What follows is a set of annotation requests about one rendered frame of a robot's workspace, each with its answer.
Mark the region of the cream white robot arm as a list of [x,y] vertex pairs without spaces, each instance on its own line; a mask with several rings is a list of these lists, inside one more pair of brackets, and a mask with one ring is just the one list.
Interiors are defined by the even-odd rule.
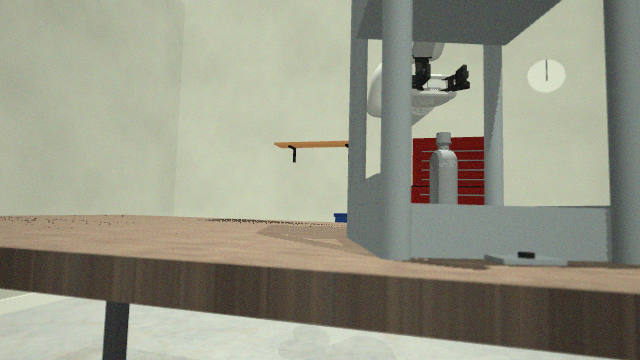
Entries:
[[[436,44],[435,44],[436,43]],[[412,64],[415,71],[420,71],[426,63],[437,60],[442,54],[445,43],[412,41]],[[381,77],[382,62],[375,70],[367,97],[367,113],[381,118]],[[412,110],[412,126],[434,109],[419,113]]]

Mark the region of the grey bottle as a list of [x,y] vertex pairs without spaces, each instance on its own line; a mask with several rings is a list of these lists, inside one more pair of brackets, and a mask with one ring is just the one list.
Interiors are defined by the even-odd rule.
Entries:
[[458,160],[450,132],[436,133],[438,150],[429,161],[429,204],[458,204]]

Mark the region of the pale grey shelving unit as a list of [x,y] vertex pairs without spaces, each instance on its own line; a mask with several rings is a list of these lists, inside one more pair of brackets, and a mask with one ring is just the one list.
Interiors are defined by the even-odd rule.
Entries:
[[[610,206],[504,206],[502,46],[560,1],[351,0],[347,238],[385,260],[640,265],[640,0],[603,0]],[[366,178],[368,39],[381,149]],[[483,45],[484,205],[411,203],[412,41]]]

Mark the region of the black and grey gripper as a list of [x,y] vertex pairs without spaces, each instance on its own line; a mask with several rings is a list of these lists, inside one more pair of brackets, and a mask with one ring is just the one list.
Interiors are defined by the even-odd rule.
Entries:
[[456,97],[455,91],[470,88],[467,65],[462,65],[454,75],[431,74],[430,63],[426,63],[422,69],[412,75],[412,110],[415,112],[427,112]]

